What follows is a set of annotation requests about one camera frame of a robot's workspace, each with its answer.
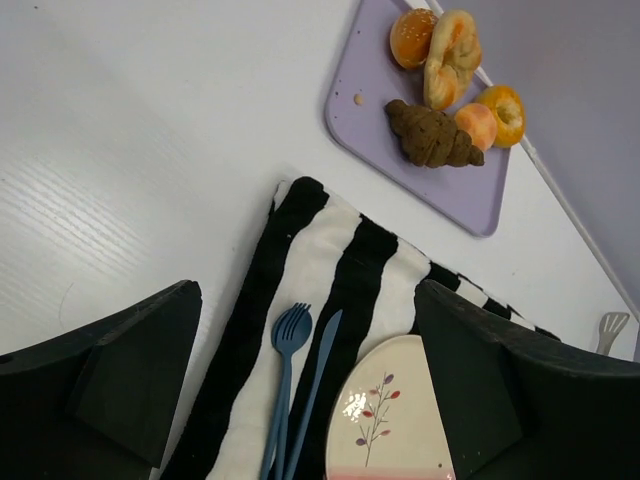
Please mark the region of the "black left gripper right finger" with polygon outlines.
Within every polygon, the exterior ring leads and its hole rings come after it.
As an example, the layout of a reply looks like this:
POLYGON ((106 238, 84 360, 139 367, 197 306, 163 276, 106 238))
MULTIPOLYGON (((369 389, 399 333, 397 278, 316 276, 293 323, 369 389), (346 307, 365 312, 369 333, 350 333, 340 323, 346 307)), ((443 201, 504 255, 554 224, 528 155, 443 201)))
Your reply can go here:
POLYGON ((434 281, 416 320, 459 479, 635 479, 639 366, 485 311, 434 281))

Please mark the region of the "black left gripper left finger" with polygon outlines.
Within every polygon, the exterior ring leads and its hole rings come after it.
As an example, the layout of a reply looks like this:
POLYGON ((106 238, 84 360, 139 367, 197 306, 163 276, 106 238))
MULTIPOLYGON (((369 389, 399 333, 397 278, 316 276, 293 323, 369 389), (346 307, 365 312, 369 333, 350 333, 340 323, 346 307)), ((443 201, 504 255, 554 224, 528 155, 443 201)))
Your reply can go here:
POLYGON ((4 479, 146 479, 161 465, 201 315, 182 280, 1 357, 4 479))

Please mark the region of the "brown chocolate croissant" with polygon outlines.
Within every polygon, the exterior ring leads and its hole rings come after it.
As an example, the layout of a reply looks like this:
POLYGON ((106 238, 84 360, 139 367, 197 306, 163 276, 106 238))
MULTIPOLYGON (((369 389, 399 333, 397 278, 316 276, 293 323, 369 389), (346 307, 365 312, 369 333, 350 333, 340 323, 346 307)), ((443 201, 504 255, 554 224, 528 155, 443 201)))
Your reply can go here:
POLYGON ((388 102, 384 110, 406 160, 414 166, 436 169, 485 164, 484 153, 450 115, 400 99, 388 102))

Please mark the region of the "small round peach bun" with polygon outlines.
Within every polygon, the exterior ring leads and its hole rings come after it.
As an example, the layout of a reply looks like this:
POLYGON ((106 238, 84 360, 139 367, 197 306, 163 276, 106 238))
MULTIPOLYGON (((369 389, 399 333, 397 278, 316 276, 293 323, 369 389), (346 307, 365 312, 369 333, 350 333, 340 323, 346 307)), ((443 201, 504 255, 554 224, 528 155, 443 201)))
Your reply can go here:
POLYGON ((492 111, 480 103, 469 103, 459 109, 454 120, 459 129, 465 131, 471 142, 481 151, 491 148, 497 136, 497 122, 492 111))

